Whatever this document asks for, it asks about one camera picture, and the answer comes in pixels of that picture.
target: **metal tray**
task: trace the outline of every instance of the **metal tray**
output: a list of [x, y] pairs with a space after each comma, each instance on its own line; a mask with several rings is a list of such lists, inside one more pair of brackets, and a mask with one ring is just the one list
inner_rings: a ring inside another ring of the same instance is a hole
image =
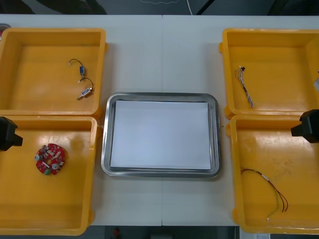
[[[111, 156], [116, 115], [116, 101], [181, 102], [208, 104], [210, 169], [112, 167]], [[221, 148], [217, 100], [209, 94], [188, 93], [115, 93], [109, 97], [103, 134], [101, 166], [110, 176], [142, 177], [215, 177], [221, 169]]]

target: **table surface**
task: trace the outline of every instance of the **table surface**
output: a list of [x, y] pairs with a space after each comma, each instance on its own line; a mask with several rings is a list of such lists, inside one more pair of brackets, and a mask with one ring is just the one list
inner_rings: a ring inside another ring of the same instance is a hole
[[114, 92], [208, 93], [219, 103], [222, 171], [214, 179], [109, 177], [101, 169], [92, 196], [94, 225], [233, 226], [234, 207], [222, 56], [228, 27], [319, 28], [317, 16], [0, 15], [12, 27], [101, 27], [109, 51], [101, 105]]

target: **red circuit board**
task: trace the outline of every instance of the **red circuit board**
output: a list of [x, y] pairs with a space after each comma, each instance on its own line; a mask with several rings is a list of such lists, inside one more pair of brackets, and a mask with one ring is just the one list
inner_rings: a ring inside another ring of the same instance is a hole
[[54, 143], [43, 145], [35, 155], [36, 168], [44, 175], [57, 174], [64, 165], [64, 149]]

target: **cable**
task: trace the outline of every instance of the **cable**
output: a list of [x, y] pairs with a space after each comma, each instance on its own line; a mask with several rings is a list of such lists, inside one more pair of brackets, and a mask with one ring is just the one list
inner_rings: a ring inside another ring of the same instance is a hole
[[[286, 197], [285, 197], [281, 192], [279, 192], [279, 190], [273, 185], [273, 183], [272, 183], [264, 174], [262, 174], [262, 173], [259, 172], [259, 171], [253, 170], [253, 169], [244, 168], [243, 170], [240, 171], [240, 174], [243, 174], [243, 173], [246, 172], [246, 171], [251, 171], [251, 172], [258, 173], [260, 176], [262, 176], [262, 177], [273, 187], [273, 189], [274, 189], [275, 192], [276, 192], [277, 200], [278, 200], [278, 195], [279, 195], [279, 197], [280, 197], [280, 199], [281, 199], [281, 201], [282, 201], [282, 203], [283, 203], [282, 212], [286, 212], [287, 209], [288, 209], [288, 205], [289, 205], [289, 204], [288, 204], [288, 201], [287, 201]], [[268, 220], [269, 220], [269, 217], [270, 217], [271, 215], [273, 215], [273, 214], [278, 210], [278, 207], [279, 207], [279, 204], [277, 204], [276, 209], [275, 209], [274, 211], [272, 211], [272, 212], [268, 215], [268, 217], [267, 217]]]
[[93, 84], [93, 81], [91, 81], [90, 78], [87, 78], [87, 77], [84, 77], [82, 78], [81, 80], [78, 81], [78, 83], [80, 83], [81, 81], [85, 80], [85, 79], [88, 79], [91, 83], [92, 83], [92, 90], [94, 89], [94, 84]]
[[193, 15], [193, 13], [191, 12], [188, 0], [186, 0], [186, 2], [187, 2], [187, 6], [188, 6], [188, 10], [189, 10], [190, 14]]
[[75, 58], [69, 60], [69, 66], [71, 65], [71, 61], [77, 61], [81, 64], [81, 66], [83, 66], [82, 62], [80, 62], [78, 59], [75, 59]]
[[245, 84], [244, 84], [244, 70], [245, 70], [245, 67], [243, 66], [239, 66], [239, 69], [237, 69], [235, 71], [235, 76], [237, 77], [237, 79], [240, 81], [241, 85], [243, 86], [243, 89], [246, 93], [246, 96], [247, 96], [247, 100], [250, 104], [250, 107], [253, 108], [254, 107], [254, 104], [253, 104], [253, 101], [251, 100], [249, 94], [248, 94], [248, 91], [245, 87]]

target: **white paper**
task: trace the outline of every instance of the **white paper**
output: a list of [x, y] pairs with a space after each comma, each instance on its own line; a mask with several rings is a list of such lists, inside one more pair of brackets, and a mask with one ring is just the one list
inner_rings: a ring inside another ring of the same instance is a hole
[[111, 167], [210, 169], [208, 103], [116, 101]]

